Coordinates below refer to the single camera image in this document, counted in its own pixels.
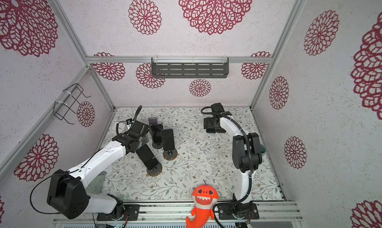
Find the black smartphone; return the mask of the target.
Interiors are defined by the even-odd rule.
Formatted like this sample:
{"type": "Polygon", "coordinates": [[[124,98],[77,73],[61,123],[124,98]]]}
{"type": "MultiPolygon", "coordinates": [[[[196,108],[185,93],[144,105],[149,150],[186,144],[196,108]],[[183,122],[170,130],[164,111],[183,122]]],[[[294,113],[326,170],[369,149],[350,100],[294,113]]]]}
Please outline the black smartphone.
{"type": "Polygon", "coordinates": [[[207,133],[216,133],[216,130],[214,128],[207,128],[206,132],[207,133]]]}

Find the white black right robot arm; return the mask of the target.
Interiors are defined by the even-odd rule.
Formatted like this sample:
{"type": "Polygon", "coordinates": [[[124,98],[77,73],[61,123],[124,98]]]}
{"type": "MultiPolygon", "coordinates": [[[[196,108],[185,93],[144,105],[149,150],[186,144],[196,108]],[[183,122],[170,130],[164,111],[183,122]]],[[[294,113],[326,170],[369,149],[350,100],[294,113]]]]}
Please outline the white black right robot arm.
{"type": "Polygon", "coordinates": [[[252,180],[263,161],[259,135],[247,133],[221,103],[204,107],[201,113],[209,116],[204,119],[206,132],[226,132],[232,137],[232,161],[238,171],[233,203],[249,203],[252,200],[252,180]]]}

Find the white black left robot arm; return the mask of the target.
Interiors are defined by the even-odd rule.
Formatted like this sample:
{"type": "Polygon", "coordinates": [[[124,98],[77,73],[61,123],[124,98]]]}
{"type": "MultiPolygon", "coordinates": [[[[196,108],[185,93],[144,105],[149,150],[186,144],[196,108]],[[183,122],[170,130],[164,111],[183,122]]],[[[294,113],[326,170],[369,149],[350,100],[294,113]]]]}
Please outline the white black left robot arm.
{"type": "Polygon", "coordinates": [[[69,219],[82,213],[104,213],[119,219],[125,213],[123,201],[113,195],[95,195],[86,192],[89,184],[108,166],[128,153],[137,153],[147,170],[154,170],[158,161],[142,138],[150,126],[135,121],[130,129],[115,136],[94,156],[81,164],[63,171],[57,170],[50,180],[47,204],[69,219]]]}

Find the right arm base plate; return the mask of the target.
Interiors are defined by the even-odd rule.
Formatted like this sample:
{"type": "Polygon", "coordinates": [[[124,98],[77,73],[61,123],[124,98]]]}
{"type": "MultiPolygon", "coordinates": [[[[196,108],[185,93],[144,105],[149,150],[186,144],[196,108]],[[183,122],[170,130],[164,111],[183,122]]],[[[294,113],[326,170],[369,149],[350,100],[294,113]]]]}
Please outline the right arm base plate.
{"type": "Polygon", "coordinates": [[[220,204],[217,208],[221,220],[258,220],[260,217],[252,201],[246,204],[220,204]]]}

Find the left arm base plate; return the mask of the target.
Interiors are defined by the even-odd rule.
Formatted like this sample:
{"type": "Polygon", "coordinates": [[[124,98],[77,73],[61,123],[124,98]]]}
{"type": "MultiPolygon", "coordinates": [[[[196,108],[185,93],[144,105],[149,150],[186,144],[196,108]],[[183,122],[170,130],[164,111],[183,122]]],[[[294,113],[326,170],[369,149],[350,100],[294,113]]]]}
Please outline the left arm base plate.
{"type": "Polygon", "coordinates": [[[111,214],[98,213],[96,221],[137,221],[140,205],[124,204],[111,214]]]}

